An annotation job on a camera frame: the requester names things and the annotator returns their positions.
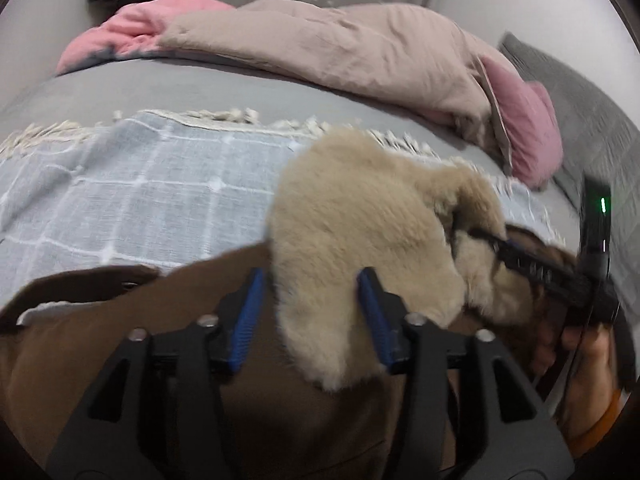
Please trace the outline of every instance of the orange wristband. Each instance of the orange wristband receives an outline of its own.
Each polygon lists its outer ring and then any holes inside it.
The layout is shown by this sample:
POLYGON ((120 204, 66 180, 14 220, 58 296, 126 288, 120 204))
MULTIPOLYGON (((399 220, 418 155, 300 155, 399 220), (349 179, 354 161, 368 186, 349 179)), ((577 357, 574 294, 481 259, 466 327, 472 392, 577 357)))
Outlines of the orange wristband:
POLYGON ((589 431, 579 436, 571 438, 567 441, 569 451, 574 458, 579 458, 584 455, 588 450, 596 446, 599 441, 609 432, 613 427, 618 413, 620 412, 620 390, 613 392, 613 398, 611 403, 604 412, 604 415, 596 422, 589 431))

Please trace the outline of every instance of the bolt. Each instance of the bolt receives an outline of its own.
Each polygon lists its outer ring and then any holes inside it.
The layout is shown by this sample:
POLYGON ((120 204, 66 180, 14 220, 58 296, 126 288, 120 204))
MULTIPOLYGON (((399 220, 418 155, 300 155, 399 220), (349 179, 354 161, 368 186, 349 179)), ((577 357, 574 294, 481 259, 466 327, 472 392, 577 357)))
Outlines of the bolt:
POLYGON ((409 312, 406 316, 404 316, 404 320, 413 326, 422 326, 427 322, 427 318, 424 317, 420 312, 409 312))
POLYGON ((481 328, 476 332, 476 337, 483 343, 490 343, 495 339, 495 334, 491 330, 481 328))
POLYGON ((198 318, 197 323, 203 328, 213 328, 218 324, 218 316, 215 314, 205 314, 198 318))
POLYGON ((134 328, 131 332, 129 332, 129 340, 135 341, 139 343, 140 341, 144 341, 146 339, 146 330, 144 328, 134 328))

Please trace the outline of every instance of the blue gripper pad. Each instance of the blue gripper pad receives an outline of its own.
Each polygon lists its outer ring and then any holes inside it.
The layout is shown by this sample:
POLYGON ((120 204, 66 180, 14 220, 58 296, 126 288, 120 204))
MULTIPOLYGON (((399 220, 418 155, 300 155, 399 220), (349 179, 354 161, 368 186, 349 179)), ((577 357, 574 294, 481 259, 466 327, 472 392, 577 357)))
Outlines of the blue gripper pad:
POLYGON ((385 292, 372 267, 358 274, 358 302, 371 332, 378 360, 391 374, 404 373, 411 345, 402 324, 407 310, 399 296, 385 292))
POLYGON ((262 269, 252 270, 250 280, 238 320, 230 335, 228 366, 231 373, 234 374, 238 372, 246 359, 249 344, 254 336, 254 327, 258 322, 264 293, 264 272, 262 269))

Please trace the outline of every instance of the gray bed sheet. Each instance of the gray bed sheet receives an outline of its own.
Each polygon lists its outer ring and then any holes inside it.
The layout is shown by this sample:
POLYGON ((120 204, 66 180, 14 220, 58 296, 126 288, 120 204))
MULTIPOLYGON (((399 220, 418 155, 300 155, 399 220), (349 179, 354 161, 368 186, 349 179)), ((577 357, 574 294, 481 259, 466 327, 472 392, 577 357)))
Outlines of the gray bed sheet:
MULTIPOLYGON (((500 167, 476 146, 446 128, 402 108, 380 105, 266 72, 180 60, 128 60, 50 79, 21 94, 0 111, 0 141, 31 123, 75 121, 83 126, 156 108, 175 112, 252 108, 260 122, 304 121, 315 116, 331 124, 410 134, 441 157, 460 156, 489 174, 500 167)), ((553 184, 538 194, 553 227, 569 250, 578 247, 577 215, 553 184)))

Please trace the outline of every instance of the faux fur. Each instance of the faux fur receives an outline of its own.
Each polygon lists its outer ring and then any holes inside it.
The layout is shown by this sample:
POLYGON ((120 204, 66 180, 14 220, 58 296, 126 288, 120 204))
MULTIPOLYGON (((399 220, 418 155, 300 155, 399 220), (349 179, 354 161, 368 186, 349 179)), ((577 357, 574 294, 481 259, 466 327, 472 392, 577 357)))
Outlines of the faux fur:
POLYGON ((356 302, 363 267, 439 326, 465 302, 495 322, 530 316, 528 283, 465 233, 472 226, 505 237, 498 198, 471 168, 427 168, 348 128, 293 160, 269 231, 279 325, 305 377, 337 390, 382 371, 356 302), (454 213, 455 261, 445 229, 454 213))

